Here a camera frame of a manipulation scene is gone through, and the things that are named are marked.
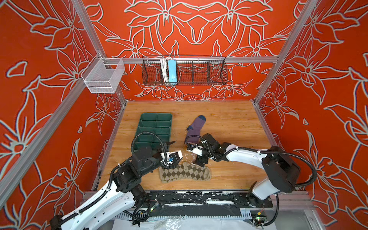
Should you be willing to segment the clear acrylic wall bin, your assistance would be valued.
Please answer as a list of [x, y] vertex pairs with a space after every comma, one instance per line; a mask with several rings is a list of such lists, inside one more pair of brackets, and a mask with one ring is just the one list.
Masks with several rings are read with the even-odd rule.
[[114, 94], [125, 69], [122, 58], [103, 58], [97, 53], [82, 72], [81, 78], [92, 94]]

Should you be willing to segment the beige argyle sock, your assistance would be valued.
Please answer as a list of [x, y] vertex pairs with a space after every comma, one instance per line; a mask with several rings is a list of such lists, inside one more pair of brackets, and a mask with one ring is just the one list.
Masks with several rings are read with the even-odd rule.
[[209, 181], [212, 178], [208, 167], [201, 167], [193, 163], [184, 162], [175, 169], [159, 168], [159, 176], [162, 183], [170, 183], [179, 180]]

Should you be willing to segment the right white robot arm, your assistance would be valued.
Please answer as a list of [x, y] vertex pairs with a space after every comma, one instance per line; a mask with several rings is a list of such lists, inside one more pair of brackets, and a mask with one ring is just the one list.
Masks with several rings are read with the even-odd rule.
[[[238, 162], [252, 165], [263, 170], [267, 178], [255, 182], [250, 190], [250, 196], [265, 200], [273, 194], [291, 193], [297, 187], [312, 185], [317, 179], [315, 166], [305, 158], [284, 152], [277, 146], [269, 149], [252, 149], [240, 147], [232, 143], [220, 144], [212, 135], [188, 135], [185, 139], [187, 151], [197, 155], [195, 164], [203, 167], [209, 159], [215, 162]], [[301, 168], [293, 160], [305, 163], [311, 170], [311, 177], [303, 183], [298, 183]]]

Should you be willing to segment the light blue box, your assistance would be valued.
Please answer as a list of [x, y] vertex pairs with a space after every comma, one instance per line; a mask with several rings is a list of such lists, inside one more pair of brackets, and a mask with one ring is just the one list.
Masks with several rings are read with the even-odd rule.
[[177, 84], [177, 71], [176, 71], [176, 60], [168, 60], [168, 71], [169, 71], [169, 83]]

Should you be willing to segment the green plastic divider tray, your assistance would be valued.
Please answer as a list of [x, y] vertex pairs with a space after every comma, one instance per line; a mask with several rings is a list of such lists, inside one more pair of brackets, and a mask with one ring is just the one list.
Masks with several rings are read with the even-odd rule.
[[[151, 132], [157, 135], [163, 143], [170, 142], [173, 115], [170, 113], [142, 113], [135, 136], [142, 132]], [[159, 148], [160, 142], [150, 134], [139, 136], [133, 146], [134, 152], [142, 147], [150, 146], [153, 150]]]

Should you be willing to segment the purple sock with yellow cuff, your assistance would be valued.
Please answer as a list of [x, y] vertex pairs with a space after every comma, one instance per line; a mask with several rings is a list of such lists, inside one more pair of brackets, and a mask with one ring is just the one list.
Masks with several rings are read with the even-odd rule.
[[205, 125], [206, 118], [203, 115], [198, 116], [194, 122], [188, 126], [186, 140], [188, 143], [197, 144], [200, 139], [196, 136], [200, 136], [200, 131], [202, 127]]

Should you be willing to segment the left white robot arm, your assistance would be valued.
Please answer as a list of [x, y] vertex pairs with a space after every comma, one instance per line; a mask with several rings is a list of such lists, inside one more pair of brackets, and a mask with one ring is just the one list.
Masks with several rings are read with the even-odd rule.
[[[157, 148], [144, 146], [135, 149], [136, 140], [150, 135], [159, 142]], [[140, 204], [149, 206], [141, 179], [157, 168], [174, 169], [183, 158], [180, 150], [169, 151], [171, 142], [153, 132], [144, 131], [131, 143], [131, 157], [119, 164], [110, 173], [108, 182], [82, 205], [67, 215], [56, 215], [50, 220], [53, 230], [96, 230], [117, 214]]]

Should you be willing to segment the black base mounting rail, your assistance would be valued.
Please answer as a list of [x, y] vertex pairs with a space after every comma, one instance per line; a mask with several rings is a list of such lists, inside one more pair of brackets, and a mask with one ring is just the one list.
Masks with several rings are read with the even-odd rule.
[[265, 215], [276, 205], [270, 197], [250, 201], [247, 190], [147, 190], [150, 218], [239, 218]]

